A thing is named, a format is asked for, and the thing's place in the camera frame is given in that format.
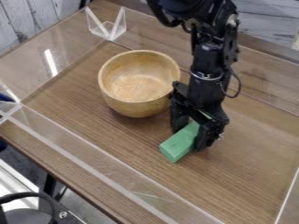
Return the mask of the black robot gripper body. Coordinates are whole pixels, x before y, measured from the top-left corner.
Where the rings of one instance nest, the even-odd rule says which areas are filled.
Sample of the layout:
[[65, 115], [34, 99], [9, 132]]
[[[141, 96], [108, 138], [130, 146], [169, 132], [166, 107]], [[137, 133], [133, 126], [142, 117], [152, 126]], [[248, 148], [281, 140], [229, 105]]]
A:
[[190, 72], [189, 83], [172, 83], [170, 99], [174, 98], [189, 106], [189, 118], [196, 120], [229, 118], [221, 108], [229, 84], [229, 72], [206, 77], [202, 73]]

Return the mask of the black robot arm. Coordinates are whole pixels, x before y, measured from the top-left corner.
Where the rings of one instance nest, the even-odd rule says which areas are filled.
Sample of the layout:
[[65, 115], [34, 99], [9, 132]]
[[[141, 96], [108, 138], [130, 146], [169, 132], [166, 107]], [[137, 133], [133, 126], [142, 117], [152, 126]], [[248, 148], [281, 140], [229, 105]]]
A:
[[221, 137], [229, 118], [221, 103], [229, 96], [229, 81], [238, 76], [230, 65], [238, 61], [238, 13], [232, 0], [145, 0], [166, 27], [180, 26], [190, 35], [189, 82], [172, 84], [170, 127], [198, 124], [190, 148], [200, 151]]

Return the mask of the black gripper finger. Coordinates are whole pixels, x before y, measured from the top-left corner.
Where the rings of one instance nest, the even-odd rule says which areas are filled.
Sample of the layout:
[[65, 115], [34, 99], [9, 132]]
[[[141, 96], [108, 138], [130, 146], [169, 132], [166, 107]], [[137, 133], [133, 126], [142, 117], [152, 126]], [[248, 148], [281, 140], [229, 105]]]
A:
[[222, 119], [206, 119], [196, 120], [196, 123], [198, 124], [198, 130], [193, 138], [192, 148], [196, 151], [202, 151], [220, 138], [226, 121]]
[[176, 133], [189, 122], [189, 106], [177, 99], [170, 99], [170, 128]]

